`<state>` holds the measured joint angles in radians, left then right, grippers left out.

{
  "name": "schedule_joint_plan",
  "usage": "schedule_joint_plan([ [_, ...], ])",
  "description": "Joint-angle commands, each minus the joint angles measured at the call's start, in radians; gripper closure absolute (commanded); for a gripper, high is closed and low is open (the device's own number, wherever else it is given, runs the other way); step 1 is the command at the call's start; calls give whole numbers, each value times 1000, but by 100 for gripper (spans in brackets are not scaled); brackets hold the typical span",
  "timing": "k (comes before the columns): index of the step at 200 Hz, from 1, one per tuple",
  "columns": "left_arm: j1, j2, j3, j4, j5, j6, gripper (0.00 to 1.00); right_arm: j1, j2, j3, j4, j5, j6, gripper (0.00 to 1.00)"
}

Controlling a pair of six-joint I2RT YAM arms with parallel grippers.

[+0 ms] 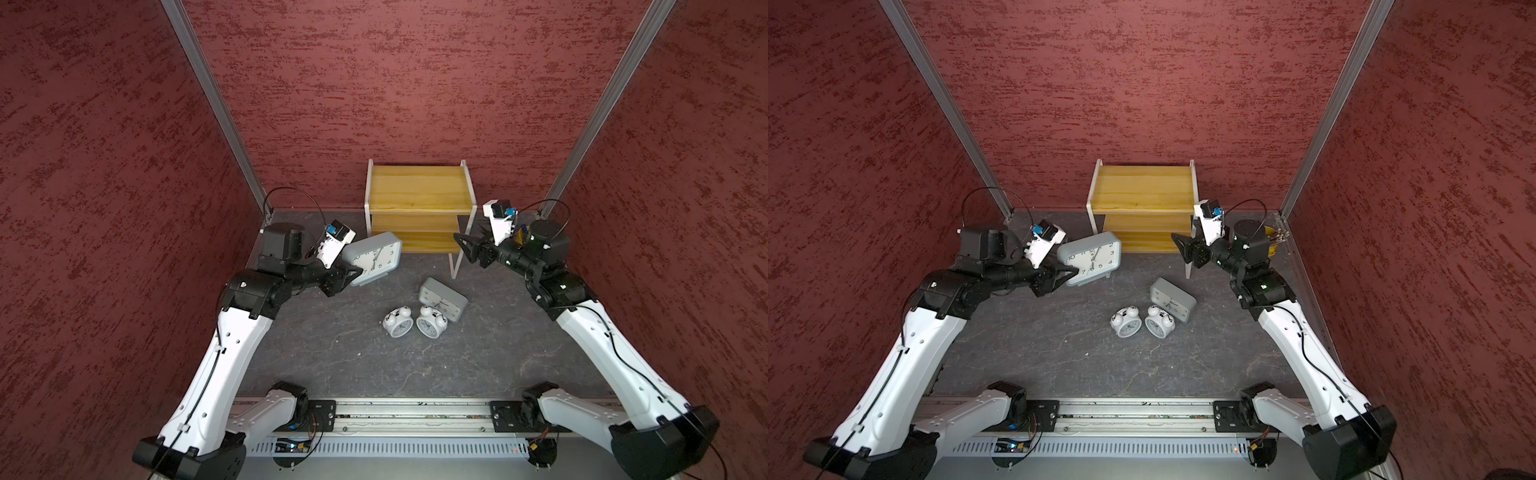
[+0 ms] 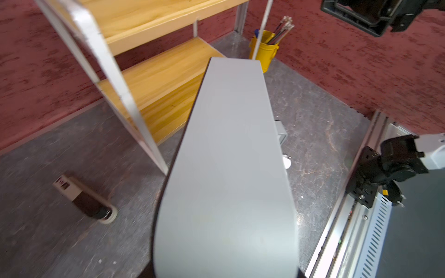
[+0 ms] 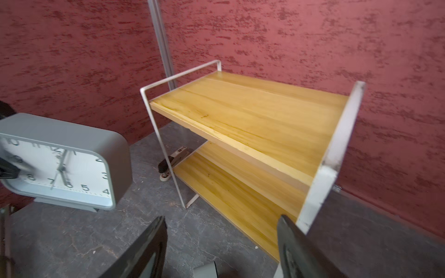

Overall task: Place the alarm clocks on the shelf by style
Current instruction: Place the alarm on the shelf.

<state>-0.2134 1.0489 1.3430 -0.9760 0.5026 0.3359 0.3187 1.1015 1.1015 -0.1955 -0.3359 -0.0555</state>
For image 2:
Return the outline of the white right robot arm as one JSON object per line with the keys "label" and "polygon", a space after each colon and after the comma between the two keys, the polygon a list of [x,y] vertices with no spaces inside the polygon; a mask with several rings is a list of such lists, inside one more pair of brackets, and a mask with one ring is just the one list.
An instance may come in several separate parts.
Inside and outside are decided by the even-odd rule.
{"label": "white right robot arm", "polygon": [[[323,1],[322,11],[358,29],[380,37],[390,27],[403,32],[424,10],[445,10],[444,1]],[[445,135],[406,135],[385,140],[380,152],[365,147],[346,186],[347,194],[372,208],[378,190],[400,206],[404,195],[398,186],[419,174],[445,166]]]}

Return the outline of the grey rectangular alarm clock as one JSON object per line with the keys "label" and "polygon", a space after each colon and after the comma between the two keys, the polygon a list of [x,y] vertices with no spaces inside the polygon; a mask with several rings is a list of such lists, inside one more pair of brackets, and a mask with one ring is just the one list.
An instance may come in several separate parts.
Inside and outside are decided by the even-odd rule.
{"label": "grey rectangular alarm clock", "polygon": [[297,216],[261,64],[212,58],[156,216],[158,278],[295,278]]}
{"label": "grey rectangular alarm clock", "polygon": [[[285,127],[280,120],[275,121],[275,127],[277,129],[279,143],[280,143],[280,145],[283,145],[288,137],[287,131],[285,130]],[[284,167],[287,170],[291,167],[292,161],[290,159],[290,156],[288,156],[287,154],[283,154],[282,157],[283,157]]]}

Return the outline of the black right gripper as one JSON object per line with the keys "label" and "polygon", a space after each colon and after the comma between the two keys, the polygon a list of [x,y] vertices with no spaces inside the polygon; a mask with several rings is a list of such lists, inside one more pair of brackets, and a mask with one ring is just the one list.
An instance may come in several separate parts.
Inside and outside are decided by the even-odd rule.
{"label": "black right gripper", "polygon": [[380,37],[388,27],[403,32],[423,10],[445,10],[445,0],[324,0],[321,11]]}

